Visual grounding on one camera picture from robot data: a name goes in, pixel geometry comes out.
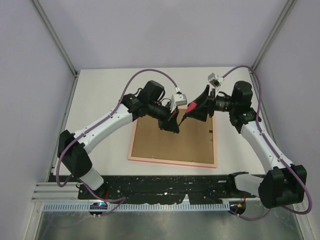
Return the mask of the pink picture frame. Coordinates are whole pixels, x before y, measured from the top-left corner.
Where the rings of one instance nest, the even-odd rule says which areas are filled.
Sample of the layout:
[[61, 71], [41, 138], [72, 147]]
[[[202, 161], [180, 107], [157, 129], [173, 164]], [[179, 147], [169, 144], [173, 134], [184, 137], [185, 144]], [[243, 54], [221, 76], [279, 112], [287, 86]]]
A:
[[205, 122], [187, 118], [179, 133], [159, 129], [150, 116], [135, 121], [128, 160], [144, 163], [216, 169], [218, 148], [215, 118]]

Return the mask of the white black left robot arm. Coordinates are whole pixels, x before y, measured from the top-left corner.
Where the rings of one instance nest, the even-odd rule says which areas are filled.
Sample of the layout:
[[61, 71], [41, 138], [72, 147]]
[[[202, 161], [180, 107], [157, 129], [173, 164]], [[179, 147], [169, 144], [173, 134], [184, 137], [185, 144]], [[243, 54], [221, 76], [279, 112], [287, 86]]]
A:
[[64, 130], [58, 141], [59, 163], [64, 164], [71, 176], [86, 184], [94, 198], [102, 199], [107, 187], [93, 167], [89, 154], [109, 135], [144, 116], [156, 119], [160, 130], [179, 133], [178, 107], [185, 105], [187, 99], [178, 87], [175, 90], [170, 101], [162, 105], [160, 97], [165, 89], [158, 82], [150, 80], [139, 92], [123, 94], [114, 109], [92, 124], [74, 133]]

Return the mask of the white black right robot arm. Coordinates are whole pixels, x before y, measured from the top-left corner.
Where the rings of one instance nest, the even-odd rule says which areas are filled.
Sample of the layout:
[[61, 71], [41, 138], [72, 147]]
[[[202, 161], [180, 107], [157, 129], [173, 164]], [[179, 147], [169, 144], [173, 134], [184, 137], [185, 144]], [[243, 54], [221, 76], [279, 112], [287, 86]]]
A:
[[185, 118], [206, 121], [215, 112], [228, 112], [229, 121], [250, 144], [265, 171], [264, 177], [247, 172], [229, 175], [226, 191], [231, 197], [243, 192], [259, 197], [267, 209], [301, 203], [305, 196], [307, 171], [290, 161], [272, 141], [257, 112], [252, 108], [252, 85], [245, 81], [234, 84], [232, 94], [216, 95], [206, 86], [203, 93], [187, 105]]

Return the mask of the red handled screwdriver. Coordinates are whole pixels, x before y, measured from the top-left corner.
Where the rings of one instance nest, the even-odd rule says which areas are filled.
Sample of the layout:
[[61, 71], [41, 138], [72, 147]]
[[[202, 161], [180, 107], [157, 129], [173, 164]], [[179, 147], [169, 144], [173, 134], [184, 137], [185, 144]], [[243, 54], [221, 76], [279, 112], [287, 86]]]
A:
[[188, 117], [188, 114], [189, 114], [191, 111], [193, 111], [193, 110], [197, 107], [197, 105], [198, 105], [198, 104], [196, 103], [195, 100], [192, 101], [192, 102], [190, 102], [190, 103], [188, 104], [187, 109], [186, 109], [186, 111], [185, 111], [185, 114], [183, 115], [183, 117], [182, 117], [180, 123], [178, 124], [178, 126], [180, 126], [180, 125], [182, 124], [182, 122]]

